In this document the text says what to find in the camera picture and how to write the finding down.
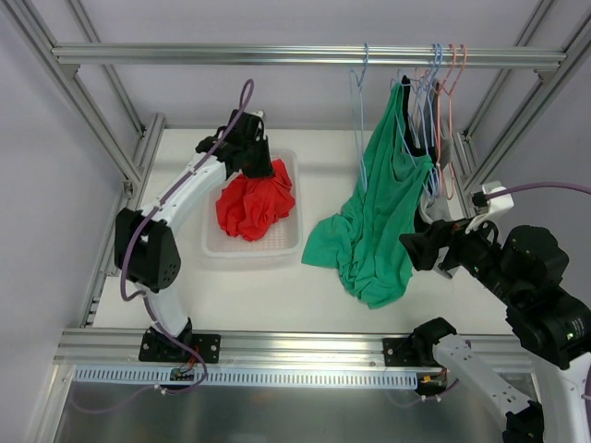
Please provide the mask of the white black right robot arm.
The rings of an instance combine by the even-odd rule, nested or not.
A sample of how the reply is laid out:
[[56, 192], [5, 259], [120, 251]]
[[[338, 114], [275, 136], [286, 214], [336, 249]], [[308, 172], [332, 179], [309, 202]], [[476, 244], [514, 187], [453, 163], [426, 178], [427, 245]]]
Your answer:
[[590, 309], [561, 288], [568, 255], [546, 228], [520, 225], [505, 243], [486, 221], [435, 221], [399, 238], [417, 270], [466, 269], [506, 307], [506, 321], [529, 352], [536, 400], [516, 390], [436, 317], [397, 344], [382, 342], [387, 366], [439, 366], [478, 396], [505, 442], [587, 442], [590, 439]]

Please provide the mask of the red tank top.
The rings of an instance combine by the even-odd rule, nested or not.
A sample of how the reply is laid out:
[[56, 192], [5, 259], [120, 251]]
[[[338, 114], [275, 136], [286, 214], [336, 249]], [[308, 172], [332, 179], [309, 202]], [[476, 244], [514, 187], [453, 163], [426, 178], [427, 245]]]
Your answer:
[[215, 210], [217, 222], [228, 236], [258, 241], [296, 205], [285, 163], [277, 159], [271, 166], [273, 177], [255, 179], [240, 174], [223, 189]]

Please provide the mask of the light blue wire hanger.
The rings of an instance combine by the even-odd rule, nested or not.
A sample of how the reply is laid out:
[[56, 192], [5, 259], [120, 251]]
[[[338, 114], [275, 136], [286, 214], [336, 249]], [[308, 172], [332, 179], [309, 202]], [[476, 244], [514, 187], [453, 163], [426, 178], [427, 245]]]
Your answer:
[[368, 189], [368, 173], [365, 164], [365, 104], [364, 84], [368, 68], [369, 48], [364, 43], [364, 56], [359, 71], [351, 68], [349, 71], [350, 109], [356, 144], [356, 156], [359, 167], [359, 180], [364, 192]]

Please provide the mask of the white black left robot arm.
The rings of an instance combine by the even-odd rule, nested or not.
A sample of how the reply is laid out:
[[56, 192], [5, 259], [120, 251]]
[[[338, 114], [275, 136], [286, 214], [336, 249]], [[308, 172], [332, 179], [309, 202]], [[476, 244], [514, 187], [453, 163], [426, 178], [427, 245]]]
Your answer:
[[272, 176], [263, 112], [233, 110], [228, 124], [205, 137], [179, 175], [138, 210], [120, 210], [115, 219], [115, 266], [119, 291], [129, 302], [143, 300], [153, 326], [163, 336], [160, 350], [172, 361], [189, 356], [184, 333], [189, 317], [180, 303], [175, 280], [181, 269], [176, 235], [201, 200], [233, 174]]

